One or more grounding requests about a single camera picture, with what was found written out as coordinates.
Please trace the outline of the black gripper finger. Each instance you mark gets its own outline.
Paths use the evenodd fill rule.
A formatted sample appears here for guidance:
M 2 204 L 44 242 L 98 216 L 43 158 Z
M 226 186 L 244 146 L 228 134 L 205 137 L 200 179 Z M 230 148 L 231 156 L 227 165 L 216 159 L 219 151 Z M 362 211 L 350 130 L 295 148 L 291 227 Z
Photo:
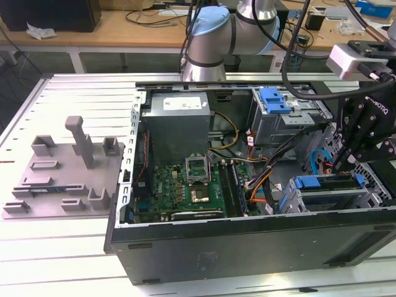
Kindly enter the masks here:
M 333 160 L 332 173 L 350 171 L 355 158 L 352 157 L 355 149 L 353 140 L 356 117 L 359 116 L 359 108 L 355 105 L 339 105 L 337 114 L 337 133 L 341 135 L 341 147 Z
M 386 131 L 374 123 L 355 124 L 353 140 L 355 149 L 352 157 L 355 161 L 352 169 L 358 163 L 395 159 L 395 131 Z

